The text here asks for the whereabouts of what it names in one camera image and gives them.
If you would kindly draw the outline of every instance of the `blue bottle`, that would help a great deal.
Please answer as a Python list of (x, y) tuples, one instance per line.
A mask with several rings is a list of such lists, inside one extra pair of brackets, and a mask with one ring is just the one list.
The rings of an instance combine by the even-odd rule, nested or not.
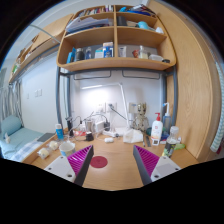
[(64, 135), (63, 135), (63, 130), (62, 130), (61, 124), (56, 124), (55, 129), (56, 129), (58, 139), (64, 140)]
[(85, 59), (91, 59), (91, 47), (88, 47), (86, 49), (86, 58)]

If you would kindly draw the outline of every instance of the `bookshelf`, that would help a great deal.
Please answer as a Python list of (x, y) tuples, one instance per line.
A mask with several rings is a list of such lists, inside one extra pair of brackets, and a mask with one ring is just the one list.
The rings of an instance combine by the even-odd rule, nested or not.
[[(101, 7), (103, 6), (87, 8), (85, 9), (85, 12)], [(66, 34), (65, 32), (57, 54), (58, 67), (65, 68), (68, 71), (72, 72), (84, 69), (88, 70), (112, 67), (165, 70), (175, 65), (176, 56), (171, 40), (158, 16), (146, 16), (137, 13), (119, 12), (122, 7), (131, 8), (132, 6), (113, 5), (113, 12), (101, 12), (92, 15), (83, 14), (82, 16), (80, 16), (81, 20), (88, 17), (92, 17), (94, 19), (110, 18), (113, 19), (113, 26), (91, 28), (71, 34)], [(84, 12), (84, 9), (78, 11), (73, 16), (72, 20), (76, 19), (82, 12)], [(127, 21), (132, 21), (135, 23), (144, 21), (148, 24), (149, 27), (152, 27), (154, 29), (160, 27), (162, 28), (164, 34), (137, 27), (118, 26), (117, 16), (124, 16)], [(68, 54), (72, 51), (73, 47), (76, 49), (89, 46), (91, 47), (94, 45), (103, 45), (103, 43), (105, 42), (113, 42), (114, 44), (114, 55), (112, 58), (92, 58), (88, 60), (66, 63)], [(127, 47), (129, 45), (136, 45), (136, 49), (139, 49), (139, 45), (155, 48), (158, 55), (162, 56), (164, 59), (169, 59), (170, 63), (155, 61), (151, 59), (134, 58), (130, 55), (127, 57), (119, 57), (118, 45), (125, 45)]]

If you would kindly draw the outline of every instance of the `pink pad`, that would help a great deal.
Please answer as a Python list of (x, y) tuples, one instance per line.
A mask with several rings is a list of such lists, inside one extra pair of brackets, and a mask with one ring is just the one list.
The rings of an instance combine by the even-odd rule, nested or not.
[(102, 168), (107, 165), (107, 159), (103, 156), (95, 156), (92, 158), (90, 165), (94, 168)]

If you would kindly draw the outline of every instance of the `plastic container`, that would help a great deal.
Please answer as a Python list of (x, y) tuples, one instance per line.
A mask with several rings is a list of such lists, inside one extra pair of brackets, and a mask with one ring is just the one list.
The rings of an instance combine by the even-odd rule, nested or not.
[(158, 114), (158, 116), (156, 120), (153, 121), (152, 123), (151, 139), (157, 140), (157, 142), (159, 142), (162, 135), (163, 123), (160, 121), (160, 113), (155, 113), (155, 114)]
[(163, 60), (163, 57), (159, 56), (159, 55), (155, 55), (155, 54), (151, 54), (149, 56), (149, 59), (151, 60), (155, 60), (155, 61), (162, 61)]
[(140, 50), (138, 52), (138, 58), (148, 59), (148, 52), (144, 49), (142, 45), (140, 46)]
[(91, 59), (91, 47), (87, 47), (85, 59)]
[(55, 129), (56, 129), (58, 139), (64, 140), (64, 135), (63, 135), (63, 130), (62, 130), (61, 124), (56, 124)]
[(75, 61), (81, 61), (85, 59), (85, 55), (83, 53), (82, 48), (78, 48), (75, 55)]
[(167, 156), (169, 158), (172, 156), (176, 144), (179, 142), (177, 139), (178, 132), (179, 132), (178, 127), (172, 126), (170, 128), (170, 136), (166, 140), (166, 145), (162, 156)]
[(170, 128), (171, 128), (171, 116), (169, 114), (169, 103), (164, 103), (163, 106), (167, 105), (166, 113), (163, 116), (163, 135), (169, 135), (170, 134)]

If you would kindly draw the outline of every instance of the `cable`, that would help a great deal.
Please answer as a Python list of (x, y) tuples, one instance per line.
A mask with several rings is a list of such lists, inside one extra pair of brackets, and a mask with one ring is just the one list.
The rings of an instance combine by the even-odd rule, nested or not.
[(116, 112), (117, 114), (119, 114), (116, 110), (114, 110), (113, 108), (112, 108), (112, 106), (111, 105), (109, 105), (109, 107), (110, 107), (110, 109), (111, 110), (113, 110), (114, 112)]

